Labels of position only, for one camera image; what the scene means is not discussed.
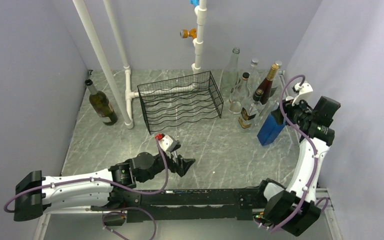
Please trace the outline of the blue glass bottle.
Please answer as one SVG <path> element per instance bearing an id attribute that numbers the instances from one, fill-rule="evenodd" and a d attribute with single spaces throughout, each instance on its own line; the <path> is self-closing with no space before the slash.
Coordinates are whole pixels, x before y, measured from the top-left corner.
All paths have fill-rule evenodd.
<path id="1" fill-rule="evenodd" d="M 257 139 L 262 146 L 270 145 L 281 133 L 286 125 L 277 125 L 275 119 L 271 116 L 271 111 L 265 119 L 261 129 L 257 134 Z"/>

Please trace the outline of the dark bottle black capsule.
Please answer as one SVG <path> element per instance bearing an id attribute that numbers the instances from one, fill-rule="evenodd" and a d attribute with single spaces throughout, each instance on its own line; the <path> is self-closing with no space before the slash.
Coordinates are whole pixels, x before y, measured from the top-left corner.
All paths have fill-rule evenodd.
<path id="1" fill-rule="evenodd" d="M 243 131 L 250 131 L 256 124 L 257 118 L 264 109 L 264 106 L 261 103 L 262 96 L 263 91 L 257 89 L 252 97 L 247 98 L 242 102 L 238 123 Z"/>

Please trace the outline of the dark bottle gold foil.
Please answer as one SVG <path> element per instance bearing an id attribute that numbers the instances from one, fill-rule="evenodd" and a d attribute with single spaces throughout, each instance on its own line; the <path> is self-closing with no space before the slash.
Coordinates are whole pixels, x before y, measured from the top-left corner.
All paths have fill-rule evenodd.
<path id="1" fill-rule="evenodd" d="M 262 105 L 265 105 L 271 96 L 273 80 L 274 80 L 279 68 L 280 68 L 280 65 L 277 63 L 274 63 L 270 67 L 270 70 L 269 70 L 268 74 L 266 75 L 266 77 L 264 78 L 264 80 L 262 81 L 262 83 L 255 90 L 255 93 L 260 92 L 259 102 Z"/>

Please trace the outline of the clear round glass bottle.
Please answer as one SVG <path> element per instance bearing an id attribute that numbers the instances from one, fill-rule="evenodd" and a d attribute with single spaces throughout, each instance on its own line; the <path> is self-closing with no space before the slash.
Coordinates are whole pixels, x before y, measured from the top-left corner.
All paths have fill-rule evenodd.
<path id="1" fill-rule="evenodd" d="M 259 60 L 257 58 L 252 58 L 250 67 L 246 70 L 249 73 L 249 78 L 247 80 L 247 87 L 249 93 L 252 94 L 260 84 L 260 74 L 258 71 Z"/>

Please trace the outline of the clear bottle black cap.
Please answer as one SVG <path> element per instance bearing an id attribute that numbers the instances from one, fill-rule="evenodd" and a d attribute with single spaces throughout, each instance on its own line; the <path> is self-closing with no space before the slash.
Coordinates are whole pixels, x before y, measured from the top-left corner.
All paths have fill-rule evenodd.
<path id="1" fill-rule="evenodd" d="M 228 98 L 228 110 L 232 114 L 239 114 L 242 109 L 242 101 L 249 96 L 248 80 L 250 77 L 249 72 L 244 72 L 241 76 L 239 84 L 235 86 Z"/>

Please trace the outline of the clear bottle black gold label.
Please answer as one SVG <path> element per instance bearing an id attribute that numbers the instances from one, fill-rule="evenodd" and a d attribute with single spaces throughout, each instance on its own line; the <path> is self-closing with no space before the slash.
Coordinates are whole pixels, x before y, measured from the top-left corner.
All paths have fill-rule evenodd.
<path id="1" fill-rule="evenodd" d="M 239 54 L 240 48 L 234 47 L 229 62 L 222 71 L 219 90 L 224 99 L 231 94 L 231 89 L 237 84 Z"/>

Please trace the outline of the dark bottle silver capsule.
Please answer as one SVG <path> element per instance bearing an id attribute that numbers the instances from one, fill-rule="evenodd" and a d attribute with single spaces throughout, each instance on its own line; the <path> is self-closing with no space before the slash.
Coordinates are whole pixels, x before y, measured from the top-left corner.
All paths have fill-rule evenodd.
<path id="1" fill-rule="evenodd" d="M 85 80 L 84 83 L 89 91 L 89 102 L 97 115 L 105 125 L 114 125 L 118 121 L 118 117 L 107 95 L 104 92 L 97 90 L 91 79 Z"/>

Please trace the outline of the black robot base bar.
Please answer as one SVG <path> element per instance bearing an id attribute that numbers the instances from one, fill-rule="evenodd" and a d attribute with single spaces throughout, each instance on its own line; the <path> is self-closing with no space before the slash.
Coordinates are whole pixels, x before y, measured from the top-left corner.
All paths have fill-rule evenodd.
<path id="1" fill-rule="evenodd" d="M 251 221 L 268 202 L 263 192 L 270 182 L 271 179 L 267 178 L 257 186 L 244 188 L 171 189 L 152 195 L 117 190 L 110 194 L 108 204 L 93 205 L 91 210 L 125 211 L 127 223 L 151 219 Z"/>

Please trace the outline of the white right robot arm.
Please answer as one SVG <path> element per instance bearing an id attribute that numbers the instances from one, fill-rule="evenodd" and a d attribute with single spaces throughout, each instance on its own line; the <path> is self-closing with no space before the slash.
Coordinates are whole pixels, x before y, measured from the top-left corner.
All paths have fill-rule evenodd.
<path id="1" fill-rule="evenodd" d="M 262 215 L 265 222 L 298 237 L 322 212 L 316 206 L 316 188 L 323 160 L 335 139 L 335 131 L 330 126 L 341 104 L 326 96 L 321 96 L 313 108 L 304 100 L 297 105 L 292 101 L 288 97 L 270 115 L 275 123 L 287 117 L 286 123 L 301 131 L 292 179 L 287 187 L 267 180 L 265 188 L 255 194 L 255 200 L 265 208 Z"/>

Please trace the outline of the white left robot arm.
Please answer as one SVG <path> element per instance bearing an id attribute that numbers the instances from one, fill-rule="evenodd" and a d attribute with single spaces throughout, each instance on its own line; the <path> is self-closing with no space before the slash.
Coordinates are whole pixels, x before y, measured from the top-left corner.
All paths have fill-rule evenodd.
<path id="1" fill-rule="evenodd" d="M 132 202 L 137 183 L 152 180 L 161 172 L 183 177 L 195 161 L 166 152 L 141 152 L 109 168 L 80 175 L 53 177 L 32 171 L 16 185 L 14 209 L 5 206 L 4 210 L 11 212 L 16 222 L 39 218 L 46 211 L 80 206 L 117 210 Z"/>

